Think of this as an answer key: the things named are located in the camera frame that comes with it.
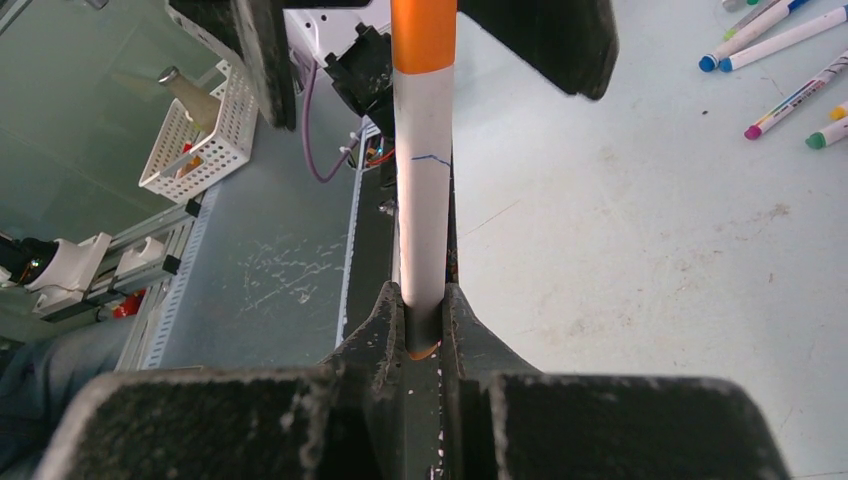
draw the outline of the white table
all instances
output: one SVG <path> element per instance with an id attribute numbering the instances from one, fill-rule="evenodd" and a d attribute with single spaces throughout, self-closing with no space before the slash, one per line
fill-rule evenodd
<path id="1" fill-rule="evenodd" d="M 848 48 L 848 25 L 705 74 L 698 60 L 744 11 L 614 4 L 621 53 L 598 103 L 460 20 L 463 288 L 544 370 L 729 378 L 795 475 L 848 478 L 848 141 L 803 142 L 848 99 L 848 74 L 742 136 Z M 840 4 L 812 1 L 775 31 Z"/>

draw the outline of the yellow marker cap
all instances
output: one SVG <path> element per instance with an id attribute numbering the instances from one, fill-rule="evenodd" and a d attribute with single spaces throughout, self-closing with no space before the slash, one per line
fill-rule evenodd
<path id="1" fill-rule="evenodd" d="M 832 118 L 834 121 L 842 120 L 846 116 L 848 116 L 848 110 L 846 110 L 845 107 L 843 107 L 842 105 L 834 108 L 833 111 L 830 112 L 830 118 Z"/>

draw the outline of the yellow marker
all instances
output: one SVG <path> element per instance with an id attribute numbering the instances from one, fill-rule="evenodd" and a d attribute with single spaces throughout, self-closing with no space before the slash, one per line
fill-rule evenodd
<path id="1" fill-rule="evenodd" d="M 842 120 L 848 116 L 848 102 L 843 102 L 838 107 L 834 108 L 833 111 L 830 112 L 830 118 L 833 121 Z"/>
<path id="2" fill-rule="evenodd" d="M 413 359 L 441 338 L 456 12 L 457 0 L 392 0 L 400 286 Z"/>

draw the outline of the green marker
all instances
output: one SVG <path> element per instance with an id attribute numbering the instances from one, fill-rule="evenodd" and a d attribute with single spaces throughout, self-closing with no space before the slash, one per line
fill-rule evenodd
<path id="1" fill-rule="evenodd" d="M 730 27 L 730 30 L 728 30 L 727 33 L 724 34 L 724 41 L 730 40 L 730 37 L 736 35 L 736 32 L 742 30 L 746 25 L 753 22 L 754 19 L 762 15 L 769 8 L 773 7 L 780 0 L 762 0 L 761 2 L 753 0 L 754 3 L 751 3 L 751 1 L 752 0 L 748 0 L 749 5 L 753 5 L 754 3 L 756 3 L 757 6 L 754 7 L 753 10 L 748 12 L 748 15 L 742 17 L 742 20 L 736 22 L 736 25 Z"/>
<path id="2" fill-rule="evenodd" d="M 822 128 L 818 132 L 810 135 L 805 143 L 813 150 L 821 150 L 824 147 L 829 147 L 834 143 L 848 136 L 848 117 L 833 122 L 830 125 Z"/>

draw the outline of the blue line on marker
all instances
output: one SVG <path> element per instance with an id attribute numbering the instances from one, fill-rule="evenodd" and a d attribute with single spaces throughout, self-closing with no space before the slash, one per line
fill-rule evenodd
<path id="1" fill-rule="evenodd" d="M 442 160 L 441 158 L 439 158 L 439 157 L 437 157 L 437 156 L 435 156 L 435 155 L 422 155 L 422 156 L 420 156 L 420 157 L 412 157 L 412 160 L 428 160 L 428 159 L 433 159 L 433 160 L 435 160 L 435 161 L 437 161 L 437 162 L 441 163 L 442 165 L 445 165 L 445 166 L 447 166 L 447 167 L 450 167 L 450 163 L 448 163 L 448 162 L 446 162 L 446 161 Z"/>

